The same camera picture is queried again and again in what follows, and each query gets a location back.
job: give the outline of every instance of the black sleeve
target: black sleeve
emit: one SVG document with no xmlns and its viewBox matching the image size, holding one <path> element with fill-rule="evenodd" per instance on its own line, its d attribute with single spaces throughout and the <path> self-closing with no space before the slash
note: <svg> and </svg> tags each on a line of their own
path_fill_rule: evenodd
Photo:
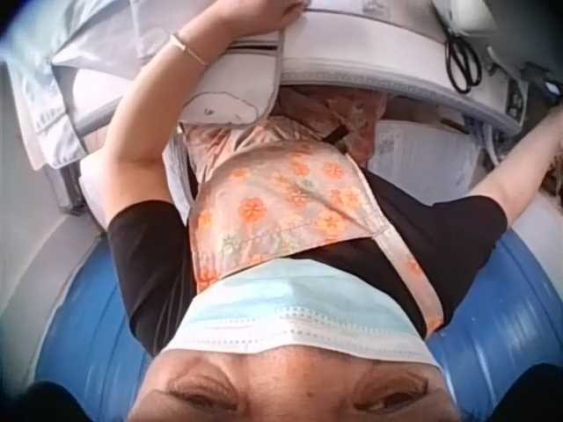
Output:
<svg viewBox="0 0 563 422">
<path fill-rule="evenodd" d="M 507 230 L 504 211 L 484 196 L 429 207 L 384 179 L 365 175 L 384 214 L 434 286 L 448 324 Z"/>
<path fill-rule="evenodd" d="M 129 327 L 155 355 L 195 296 L 186 226 L 175 206 L 153 200 L 121 211 L 107 235 Z"/>
</svg>

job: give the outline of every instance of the woman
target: woman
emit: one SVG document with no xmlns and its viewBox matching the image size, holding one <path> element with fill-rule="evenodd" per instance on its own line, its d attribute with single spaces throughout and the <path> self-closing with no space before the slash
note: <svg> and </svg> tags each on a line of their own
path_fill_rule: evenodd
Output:
<svg viewBox="0 0 563 422">
<path fill-rule="evenodd" d="M 155 356 L 130 420 L 460 418 L 423 339 L 530 203 L 560 113 L 467 198 L 425 207 L 362 169 L 384 97 L 283 90 L 254 129 L 186 131 L 201 182 L 187 236 L 161 157 L 185 98 L 234 39 L 302 12 L 217 0 L 143 69 L 110 125 L 109 241 L 131 330 Z"/>
</svg>

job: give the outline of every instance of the blue surgical mask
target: blue surgical mask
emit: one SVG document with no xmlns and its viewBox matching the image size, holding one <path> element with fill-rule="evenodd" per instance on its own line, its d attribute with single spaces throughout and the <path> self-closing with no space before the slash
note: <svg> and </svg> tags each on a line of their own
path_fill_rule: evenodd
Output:
<svg viewBox="0 0 563 422">
<path fill-rule="evenodd" d="M 194 299 L 165 350 L 251 354 L 283 346 L 437 366 L 390 296 L 308 259 L 275 259 L 217 282 Z"/>
</svg>

